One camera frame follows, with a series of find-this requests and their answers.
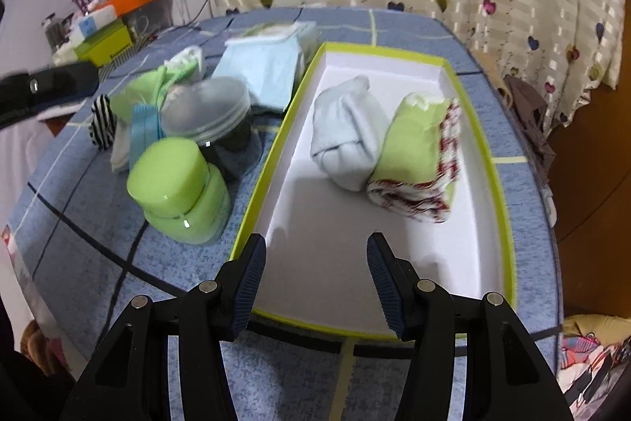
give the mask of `table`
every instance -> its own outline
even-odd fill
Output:
[[[412,13],[350,8],[255,10],[167,31],[119,67],[98,93],[154,69],[189,45],[200,45],[209,66],[224,42],[262,22],[315,21],[322,41],[420,51],[449,60],[471,98],[490,144],[509,208],[517,265],[517,313],[550,366],[558,362],[562,322],[556,243],[521,136],[466,48],[439,21]],[[211,247],[169,240],[148,226],[113,174],[109,154],[90,143],[88,106],[55,139],[24,189],[9,226],[9,251],[27,301],[43,314],[49,337],[89,358],[97,341],[137,294],[153,300],[180,295],[214,278],[230,254],[262,163],[230,186],[233,213]],[[256,119],[269,152],[280,121]],[[240,419],[393,419],[408,370],[409,346],[355,341],[254,319],[237,342],[222,344],[226,373]],[[176,341],[170,391],[173,419],[179,401]],[[460,419],[466,348],[457,342],[450,420]]]

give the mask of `purple heart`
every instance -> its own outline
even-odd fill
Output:
[[[405,5],[402,2],[394,2],[394,1],[390,1],[388,3],[388,9],[389,10],[394,10],[396,12],[402,12],[403,10],[405,10]]]
[[[596,36],[598,37],[598,43],[602,42],[604,35],[605,35],[605,26],[599,22],[596,25]]]
[[[528,37],[528,45],[531,50],[536,51],[539,48],[539,40],[535,40],[532,36]]]

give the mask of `silver bolt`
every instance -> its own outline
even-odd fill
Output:
[[[131,306],[134,309],[140,309],[141,307],[147,305],[147,303],[149,303],[149,298],[144,295],[138,295],[137,297],[131,299]]]
[[[212,293],[215,289],[217,289],[217,282],[214,280],[204,280],[200,284],[200,291],[202,293]]]
[[[487,295],[487,302],[491,305],[501,305],[504,303],[504,297],[499,293],[489,293]]]
[[[430,279],[424,278],[417,282],[416,287],[425,293],[431,293],[434,289],[436,289],[436,284],[434,284],[434,282]]]

